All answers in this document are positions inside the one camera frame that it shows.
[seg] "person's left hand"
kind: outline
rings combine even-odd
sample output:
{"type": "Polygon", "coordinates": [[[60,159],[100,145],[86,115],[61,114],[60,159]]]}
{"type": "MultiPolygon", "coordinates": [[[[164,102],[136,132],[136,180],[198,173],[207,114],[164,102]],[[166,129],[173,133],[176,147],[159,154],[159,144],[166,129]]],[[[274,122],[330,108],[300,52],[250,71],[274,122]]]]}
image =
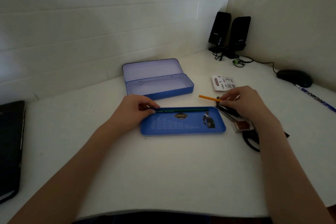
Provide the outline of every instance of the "person's left hand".
{"type": "Polygon", "coordinates": [[[148,106],[149,108],[160,107],[145,96],[124,96],[124,99],[106,123],[124,133],[135,128],[143,119],[155,113],[153,109],[148,109],[148,106]]]}

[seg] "black computer mouse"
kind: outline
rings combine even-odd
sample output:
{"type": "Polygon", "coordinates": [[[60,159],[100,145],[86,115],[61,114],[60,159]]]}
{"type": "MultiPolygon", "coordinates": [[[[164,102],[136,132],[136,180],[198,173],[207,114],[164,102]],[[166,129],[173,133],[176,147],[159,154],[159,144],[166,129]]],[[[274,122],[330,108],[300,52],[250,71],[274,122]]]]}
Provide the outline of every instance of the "black computer mouse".
{"type": "Polygon", "coordinates": [[[309,88],[313,84],[313,78],[300,70],[279,70],[276,76],[304,88],[309,88]]]}

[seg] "label on package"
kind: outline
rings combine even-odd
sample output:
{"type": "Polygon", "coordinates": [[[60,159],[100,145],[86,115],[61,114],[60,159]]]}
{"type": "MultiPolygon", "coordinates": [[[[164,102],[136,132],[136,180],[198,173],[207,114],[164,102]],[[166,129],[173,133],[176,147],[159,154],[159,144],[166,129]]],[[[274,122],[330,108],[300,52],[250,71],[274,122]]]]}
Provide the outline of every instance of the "label on package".
{"type": "Polygon", "coordinates": [[[231,77],[213,75],[211,78],[216,91],[228,91],[237,87],[236,82],[231,77]]]}

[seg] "green pencil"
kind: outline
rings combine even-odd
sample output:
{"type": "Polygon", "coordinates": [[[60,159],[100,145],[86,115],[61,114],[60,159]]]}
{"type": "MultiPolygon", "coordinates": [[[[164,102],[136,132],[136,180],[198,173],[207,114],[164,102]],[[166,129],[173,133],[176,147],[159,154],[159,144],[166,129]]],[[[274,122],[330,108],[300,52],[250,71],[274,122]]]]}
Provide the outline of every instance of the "green pencil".
{"type": "Polygon", "coordinates": [[[157,110],[157,113],[160,112],[206,112],[209,111],[208,108],[194,108],[194,109],[167,109],[167,110],[157,110]]]}

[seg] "orange pencil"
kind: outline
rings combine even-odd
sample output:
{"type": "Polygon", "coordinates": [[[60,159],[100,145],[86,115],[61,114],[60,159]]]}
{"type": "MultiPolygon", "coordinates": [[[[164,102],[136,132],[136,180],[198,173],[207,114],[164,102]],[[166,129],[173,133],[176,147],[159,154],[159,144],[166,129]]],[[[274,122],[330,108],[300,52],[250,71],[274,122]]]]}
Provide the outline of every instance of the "orange pencil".
{"type": "Polygon", "coordinates": [[[212,100],[212,101],[216,101],[216,102],[221,101],[220,99],[217,99],[217,98],[210,98],[210,97],[206,97],[206,96],[202,96],[202,95],[199,95],[198,97],[199,98],[205,98],[205,99],[212,100]]]}

